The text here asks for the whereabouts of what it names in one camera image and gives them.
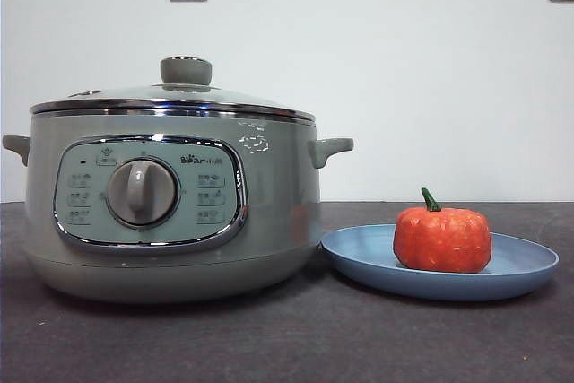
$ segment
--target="lid handle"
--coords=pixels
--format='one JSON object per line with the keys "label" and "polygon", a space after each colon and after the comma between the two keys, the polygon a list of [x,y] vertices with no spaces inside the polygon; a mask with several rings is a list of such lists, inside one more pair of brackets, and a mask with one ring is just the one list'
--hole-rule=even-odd
{"label": "lid handle", "polygon": [[166,84],[209,85],[212,64],[192,56],[172,56],[160,62],[161,79]]}

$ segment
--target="table surface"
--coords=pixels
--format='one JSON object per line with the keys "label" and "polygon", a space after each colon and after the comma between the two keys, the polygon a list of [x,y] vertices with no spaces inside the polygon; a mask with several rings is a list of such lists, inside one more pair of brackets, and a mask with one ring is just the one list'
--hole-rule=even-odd
{"label": "table surface", "polygon": [[[323,203],[322,223],[394,222],[411,205]],[[2,381],[573,382],[574,203],[456,206],[556,251],[551,281],[512,300],[417,300],[345,278],[318,250],[289,280],[225,300],[99,303],[38,281],[23,204],[4,204]]]}

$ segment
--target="gray knob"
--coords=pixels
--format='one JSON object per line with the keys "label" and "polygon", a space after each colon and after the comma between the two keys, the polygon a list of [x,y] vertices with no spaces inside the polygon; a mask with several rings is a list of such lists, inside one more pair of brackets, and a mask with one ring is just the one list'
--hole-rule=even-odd
{"label": "gray knob", "polygon": [[212,81],[212,64],[197,57],[168,57],[160,62],[160,74],[166,84],[209,85]]}
{"label": "gray knob", "polygon": [[155,161],[130,161],[108,182],[108,205],[124,222],[142,226],[159,221],[173,206],[177,188],[170,172]]}

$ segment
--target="cooker base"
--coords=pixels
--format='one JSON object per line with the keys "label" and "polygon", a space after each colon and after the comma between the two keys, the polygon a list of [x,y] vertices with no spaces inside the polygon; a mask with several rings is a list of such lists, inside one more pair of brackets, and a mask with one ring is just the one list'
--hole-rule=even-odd
{"label": "cooker base", "polygon": [[205,265],[121,268],[68,265],[29,255],[48,286],[88,300],[160,304],[212,300],[279,283],[299,271],[317,246]]}

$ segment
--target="control panel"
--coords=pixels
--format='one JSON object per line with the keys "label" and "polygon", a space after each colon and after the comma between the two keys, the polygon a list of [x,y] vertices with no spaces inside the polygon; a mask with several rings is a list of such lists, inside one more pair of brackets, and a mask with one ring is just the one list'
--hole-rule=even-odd
{"label": "control panel", "polygon": [[226,143],[205,138],[82,140],[60,161],[54,214],[67,238],[100,246],[228,240],[247,216],[241,160]]}

